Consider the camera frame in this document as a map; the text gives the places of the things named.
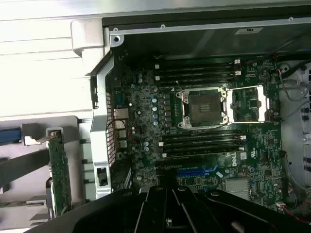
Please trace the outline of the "open PC case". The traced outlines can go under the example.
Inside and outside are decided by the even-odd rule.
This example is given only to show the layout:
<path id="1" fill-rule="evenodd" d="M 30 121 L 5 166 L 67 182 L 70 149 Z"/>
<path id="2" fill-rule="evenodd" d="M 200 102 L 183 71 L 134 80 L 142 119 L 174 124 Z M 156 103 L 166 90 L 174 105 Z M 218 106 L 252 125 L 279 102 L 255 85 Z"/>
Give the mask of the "open PC case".
<path id="1" fill-rule="evenodd" d="M 110 12 L 71 23 L 73 51 L 91 77 L 90 131 L 97 197 L 113 190 L 107 124 L 109 85 L 121 59 L 193 60 L 221 57 L 275 59 L 286 215 L 311 222 L 311 0 L 256 1 L 229 6 L 147 8 Z M 125 187 L 127 169 L 116 177 Z"/>

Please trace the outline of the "hard disk with blue bracket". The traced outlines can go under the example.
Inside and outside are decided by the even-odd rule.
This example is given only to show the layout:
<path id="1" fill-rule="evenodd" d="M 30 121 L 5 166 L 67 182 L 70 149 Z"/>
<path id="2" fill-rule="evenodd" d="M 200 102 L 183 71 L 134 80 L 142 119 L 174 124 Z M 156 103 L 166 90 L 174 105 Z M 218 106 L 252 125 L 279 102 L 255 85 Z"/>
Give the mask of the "hard disk with blue bracket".
<path id="1" fill-rule="evenodd" d="M 20 143 L 20 142 L 21 142 L 20 128 L 0 129 L 0 144 Z"/>

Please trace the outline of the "black RAM slot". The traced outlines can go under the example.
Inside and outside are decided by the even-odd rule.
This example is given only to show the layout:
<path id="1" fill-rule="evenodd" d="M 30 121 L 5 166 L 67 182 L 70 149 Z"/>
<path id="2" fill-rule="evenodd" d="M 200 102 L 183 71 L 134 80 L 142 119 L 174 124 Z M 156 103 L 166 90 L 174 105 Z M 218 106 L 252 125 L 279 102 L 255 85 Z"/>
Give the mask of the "black RAM slot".
<path id="1" fill-rule="evenodd" d="M 164 148 L 163 152 L 176 152 L 176 151 L 192 151 L 192 150 L 226 150 L 226 149 L 239 149 L 239 145 L 224 145 L 224 146 L 200 146 L 200 147 L 183 147 L 183 148 Z"/>
<path id="2" fill-rule="evenodd" d="M 186 64 L 186 63 L 178 63 L 178 64 L 154 64 L 153 68 L 155 69 L 165 69 L 165 68 L 199 68 L 199 67 L 233 67 L 240 66 L 240 60 L 235 60 L 230 63 L 206 63 L 206 64 Z"/>
<path id="3" fill-rule="evenodd" d="M 168 153 L 162 153 L 162 158 L 182 158 L 182 157 L 194 157 L 194 156 L 220 156 L 220 155 L 232 155 L 241 153 L 242 150 L 236 150 L 236 151 L 227 151 L 227 152 L 216 152 L 216 153 L 189 153 L 189 154 L 168 154 Z"/>
<path id="4" fill-rule="evenodd" d="M 191 138 L 191 137 L 214 137 L 214 136 L 240 136 L 244 133 L 238 130 L 225 130 L 225 131 L 208 131 L 203 133 L 179 133 L 162 136 L 162 140 Z"/>
<path id="5" fill-rule="evenodd" d="M 208 81 L 214 81 L 214 80 L 230 80 L 236 78 L 236 75 L 234 74 L 211 74 L 211 75 L 188 75 L 188 76 L 155 76 L 155 81 L 159 82 L 168 82 L 168 81 L 185 81 L 185 80 L 208 80 Z"/>
<path id="6" fill-rule="evenodd" d="M 196 141 L 174 141 L 171 143 L 168 142 L 159 142 L 160 147 L 181 147 L 181 146 L 198 146 L 198 145 L 218 145 L 225 143 L 241 143 L 240 139 L 217 139 L 217 140 L 196 140 Z"/>
<path id="7" fill-rule="evenodd" d="M 155 74 L 181 74 L 181 73 L 242 73 L 241 70 L 228 69 L 180 69 L 180 70 L 156 70 Z"/>
<path id="8" fill-rule="evenodd" d="M 189 86 L 189 85 L 214 85 L 214 84 L 226 84 L 233 83 L 234 80 L 216 80 L 216 81 L 208 81 L 208 80 L 181 80 L 181 81 L 156 81 L 155 84 L 159 86 L 175 86 L 177 84 L 181 86 Z"/>

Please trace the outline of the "CPU socket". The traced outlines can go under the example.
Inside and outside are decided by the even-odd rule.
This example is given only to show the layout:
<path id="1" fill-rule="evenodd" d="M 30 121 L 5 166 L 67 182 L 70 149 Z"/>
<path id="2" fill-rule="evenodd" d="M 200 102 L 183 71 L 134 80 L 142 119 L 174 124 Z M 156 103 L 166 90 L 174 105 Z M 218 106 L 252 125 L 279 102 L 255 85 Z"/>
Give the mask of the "CPU socket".
<path id="1" fill-rule="evenodd" d="M 181 110 L 177 127 L 196 131 L 228 125 L 227 93 L 224 87 L 188 88 L 177 92 L 175 97 L 180 99 Z"/>

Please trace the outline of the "silver chipset heat sink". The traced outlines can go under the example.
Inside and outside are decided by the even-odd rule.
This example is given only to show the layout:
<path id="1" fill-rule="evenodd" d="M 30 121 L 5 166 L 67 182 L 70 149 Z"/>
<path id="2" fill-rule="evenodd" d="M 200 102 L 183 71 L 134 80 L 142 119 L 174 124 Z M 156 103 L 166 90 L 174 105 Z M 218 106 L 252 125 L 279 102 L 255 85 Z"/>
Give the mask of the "silver chipset heat sink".
<path id="1" fill-rule="evenodd" d="M 225 191 L 245 200 L 250 200 L 249 181 L 244 178 L 227 179 Z"/>

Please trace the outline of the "green motherboard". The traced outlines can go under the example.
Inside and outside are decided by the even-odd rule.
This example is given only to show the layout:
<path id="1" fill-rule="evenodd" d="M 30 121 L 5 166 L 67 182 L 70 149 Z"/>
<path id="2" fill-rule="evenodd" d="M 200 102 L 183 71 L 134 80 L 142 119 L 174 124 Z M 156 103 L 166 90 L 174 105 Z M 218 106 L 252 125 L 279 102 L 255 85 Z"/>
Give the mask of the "green motherboard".
<path id="1" fill-rule="evenodd" d="M 230 63 L 240 60 L 240 66 L 165 68 L 155 69 L 154 64 L 206 64 Z M 249 181 L 251 198 L 248 201 L 284 213 L 287 183 L 279 152 L 282 148 L 279 85 L 275 59 L 261 61 L 254 57 L 221 57 L 193 60 L 144 60 L 131 64 L 121 59 L 119 77 L 109 85 L 107 103 L 109 121 L 107 124 L 108 145 L 111 149 L 109 164 L 112 172 L 113 190 L 125 187 L 125 181 L 116 177 L 117 172 L 127 169 L 130 185 L 139 190 L 158 185 L 157 170 L 191 169 L 218 165 L 206 176 L 178 177 L 178 184 L 194 193 L 219 189 L 225 191 L 227 179 L 244 178 Z M 228 69 L 242 73 L 181 73 L 155 74 L 156 70 L 180 69 Z M 214 85 L 159 86 L 155 76 L 188 76 L 234 74 L 233 83 Z M 187 131 L 177 127 L 180 99 L 175 94 L 182 89 L 200 87 L 224 87 L 227 89 L 226 109 L 229 124 L 217 129 Z M 191 137 L 162 140 L 162 136 L 179 133 L 203 133 L 208 131 L 238 130 L 240 136 Z M 240 139 L 239 149 L 176 151 L 168 154 L 216 153 L 242 150 L 241 153 L 220 156 L 194 156 L 162 158 L 164 148 L 159 142 L 196 141 L 217 139 Z"/>

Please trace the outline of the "grey parts rack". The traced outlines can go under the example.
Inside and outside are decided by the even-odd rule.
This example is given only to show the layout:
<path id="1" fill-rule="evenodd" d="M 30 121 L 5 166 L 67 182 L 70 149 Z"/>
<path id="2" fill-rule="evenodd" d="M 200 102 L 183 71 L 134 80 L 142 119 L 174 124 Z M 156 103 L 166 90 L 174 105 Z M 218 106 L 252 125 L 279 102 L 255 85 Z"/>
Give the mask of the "grey parts rack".
<path id="1" fill-rule="evenodd" d="M 26 120 L 0 121 L 0 129 L 27 126 L 27 132 L 34 138 L 43 138 L 47 128 L 62 128 L 64 148 L 69 163 L 71 190 L 71 208 L 76 209 L 85 204 L 82 176 L 82 146 L 78 118 L 60 116 Z M 0 231 L 11 229 L 26 230 L 29 221 L 36 217 L 39 223 L 47 220 L 46 181 L 50 177 L 49 166 L 42 166 L 9 183 L 9 190 L 0 192 Z"/>

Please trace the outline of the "blue expansion slot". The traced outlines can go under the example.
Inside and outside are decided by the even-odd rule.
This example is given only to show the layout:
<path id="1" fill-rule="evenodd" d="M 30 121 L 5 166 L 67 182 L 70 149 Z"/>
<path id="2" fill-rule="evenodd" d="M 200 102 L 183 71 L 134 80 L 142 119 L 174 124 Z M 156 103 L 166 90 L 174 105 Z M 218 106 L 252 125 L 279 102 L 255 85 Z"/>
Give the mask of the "blue expansion slot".
<path id="1" fill-rule="evenodd" d="M 191 168 L 191 169 L 183 169 L 178 170 L 178 177 L 187 177 L 187 176 L 206 176 L 211 172 L 214 172 L 218 168 L 218 165 L 215 165 L 210 168 L 199 167 L 199 168 Z"/>

